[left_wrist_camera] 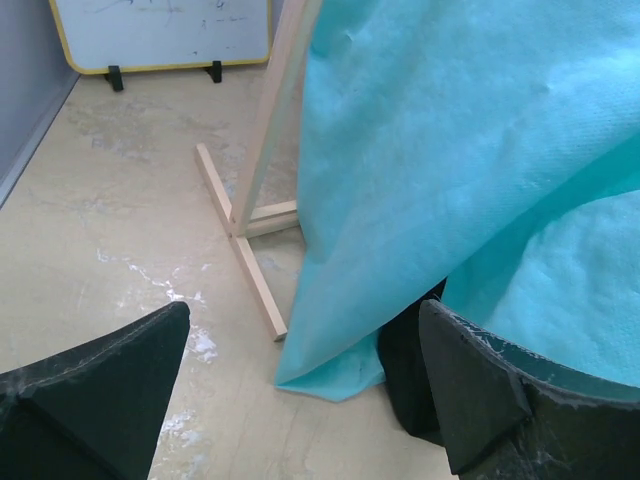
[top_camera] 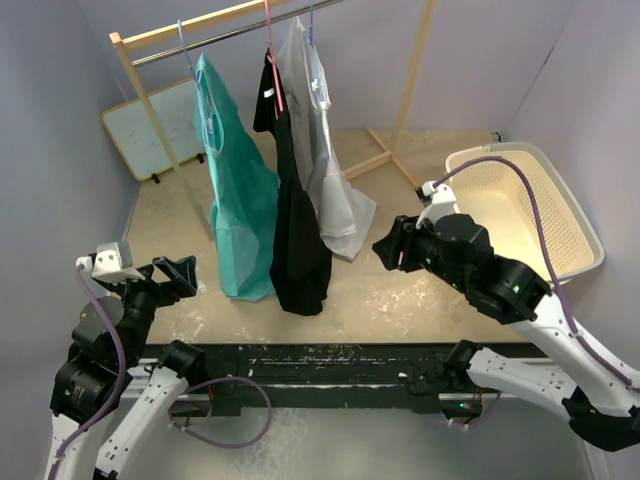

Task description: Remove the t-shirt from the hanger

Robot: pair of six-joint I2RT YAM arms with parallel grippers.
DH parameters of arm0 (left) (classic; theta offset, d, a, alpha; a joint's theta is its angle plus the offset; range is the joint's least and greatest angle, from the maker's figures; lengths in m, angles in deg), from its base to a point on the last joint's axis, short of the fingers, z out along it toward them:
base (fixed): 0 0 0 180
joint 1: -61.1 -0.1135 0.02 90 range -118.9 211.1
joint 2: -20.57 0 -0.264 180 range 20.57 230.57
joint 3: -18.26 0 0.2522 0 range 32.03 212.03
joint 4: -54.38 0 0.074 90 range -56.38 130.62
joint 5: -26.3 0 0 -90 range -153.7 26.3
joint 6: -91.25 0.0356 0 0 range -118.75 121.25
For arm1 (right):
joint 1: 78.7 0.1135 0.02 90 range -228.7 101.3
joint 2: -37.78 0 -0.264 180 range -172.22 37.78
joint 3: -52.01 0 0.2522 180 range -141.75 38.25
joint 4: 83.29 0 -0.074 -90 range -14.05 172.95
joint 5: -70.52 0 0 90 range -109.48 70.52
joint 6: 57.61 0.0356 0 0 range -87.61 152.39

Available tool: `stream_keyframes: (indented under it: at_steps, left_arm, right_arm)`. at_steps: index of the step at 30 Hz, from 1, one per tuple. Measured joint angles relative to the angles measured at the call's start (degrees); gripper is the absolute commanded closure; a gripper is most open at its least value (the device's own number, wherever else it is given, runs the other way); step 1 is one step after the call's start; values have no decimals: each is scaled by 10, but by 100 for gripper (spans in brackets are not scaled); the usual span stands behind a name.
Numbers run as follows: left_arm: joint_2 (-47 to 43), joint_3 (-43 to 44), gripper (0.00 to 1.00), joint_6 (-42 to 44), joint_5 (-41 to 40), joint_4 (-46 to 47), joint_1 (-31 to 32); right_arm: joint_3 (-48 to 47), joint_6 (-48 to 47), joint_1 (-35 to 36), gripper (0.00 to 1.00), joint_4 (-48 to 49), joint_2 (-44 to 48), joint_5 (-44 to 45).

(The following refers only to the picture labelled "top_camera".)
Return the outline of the white t shirt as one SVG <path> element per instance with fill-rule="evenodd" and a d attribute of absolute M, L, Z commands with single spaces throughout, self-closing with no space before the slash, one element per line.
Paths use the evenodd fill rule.
<path fill-rule="evenodd" d="M 313 203 L 325 245 L 352 261 L 363 247 L 376 202 L 351 185 L 339 164 L 328 120 L 331 106 L 324 110 L 314 104 L 306 30 L 296 17 L 277 54 L 298 174 Z"/>

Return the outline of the black t shirt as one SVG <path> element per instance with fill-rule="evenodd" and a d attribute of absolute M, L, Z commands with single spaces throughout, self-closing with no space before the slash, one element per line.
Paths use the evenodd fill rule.
<path fill-rule="evenodd" d="M 274 82 L 264 58 L 253 129 L 268 132 L 276 146 L 279 179 L 270 278 L 281 308 L 300 316 L 322 312 L 332 271 L 332 253 L 321 238 L 313 203 L 299 179 L 291 118 L 280 78 L 284 112 L 275 116 Z"/>

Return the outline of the teal t shirt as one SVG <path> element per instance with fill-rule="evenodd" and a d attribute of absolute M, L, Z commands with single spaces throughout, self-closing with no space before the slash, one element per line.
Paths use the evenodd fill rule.
<path fill-rule="evenodd" d="M 218 154 L 205 149 L 214 200 L 210 224 L 218 255 L 219 284 L 232 299 L 259 301 L 275 293 L 269 269 L 279 181 L 244 128 L 235 100 L 206 55 L 196 64 L 215 103 L 224 140 Z"/>

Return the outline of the blue hanger of teal shirt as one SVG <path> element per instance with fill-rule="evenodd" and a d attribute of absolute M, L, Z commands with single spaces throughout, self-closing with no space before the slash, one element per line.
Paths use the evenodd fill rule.
<path fill-rule="evenodd" d="M 206 148 L 211 148 L 215 154 L 218 154 L 221 151 L 224 135 L 220 130 L 221 125 L 219 118 L 217 117 L 215 103 L 212 101 L 210 94 L 205 91 L 202 83 L 202 76 L 196 72 L 196 68 L 191 61 L 186 48 L 182 21 L 180 19 L 177 20 L 177 29 L 181 50 L 186 57 L 189 72 L 195 87 L 196 123 L 199 124 L 197 131 L 200 134 L 202 144 Z"/>

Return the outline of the blue hanger of white shirt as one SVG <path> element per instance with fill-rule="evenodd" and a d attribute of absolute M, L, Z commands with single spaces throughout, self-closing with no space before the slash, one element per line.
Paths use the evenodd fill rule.
<path fill-rule="evenodd" d="M 324 67 L 322 66 L 318 52 L 314 43 L 314 11 L 315 2 L 309 1 L 309 25 L 306 30 L 306 39 L 310 51 L 310 67 L 311 67 L 311 93 L 314 97 L 314 104 L 320 108 L 327 110 L 331 106 L 328 95 L 328 89 L 325 84 Z"/>

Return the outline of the pink hanger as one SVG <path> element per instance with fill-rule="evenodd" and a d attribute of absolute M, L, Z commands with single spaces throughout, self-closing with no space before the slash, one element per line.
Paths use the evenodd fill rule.
<path fill-rule="evenodd" d="M 279 70 L 277 67 L 277 56 L 273 49 L 273 31 L 272 31 L 269 1 L 264 0 L 263 6 L 264 6 L 265 18 L 266 18 L 267 29 L 268 29 L 268 60 L 271 63 L 272 76 L 273 76 L 273 82 L 274 82 L 274 93 L 276 95 L 276 101 L 274 104 L 275 116 L 276 118 L 279 118 L 280 114 L 284 112 L 284 102 L 283 102 L 282 91 L 280 88 Z"/>

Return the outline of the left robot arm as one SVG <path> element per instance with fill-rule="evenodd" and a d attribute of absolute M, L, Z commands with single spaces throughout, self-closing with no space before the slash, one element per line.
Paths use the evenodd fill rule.
<path fill-rule="evenodd" d="M 80 257 L 76 279 L 89 302 L 56 373 L 50 408 L 48 479 L 120 479 L 152 424 L 206 378 L 202 350 L 174 340 L 161 351 L 146 387 L 111 436 L 105 434 L 132 381 L 155 314 L 197 293 L 196 259 L 156 257 L 132 267 L 113 248 Z"/>

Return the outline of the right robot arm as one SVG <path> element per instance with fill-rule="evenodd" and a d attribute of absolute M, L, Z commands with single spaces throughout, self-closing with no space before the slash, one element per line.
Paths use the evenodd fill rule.
<path fill-rule="evenodd" d="M 639 443 L 639 395 L 594 360 L 590 334 L 564 313 L 559 296 L 525 263 L 494 252 L 485 227 L 466 214 L 418 226 L 395 218 L 372 246 L 387 270 L 426 270 L 464 295 L 476 311 L 526 337 L 554 370 L 504 357 L 461 340 L 444 362 L 456 391 L 473 385 L 515 395 L 567 421 L 582 440 L 607 452 Z"/>

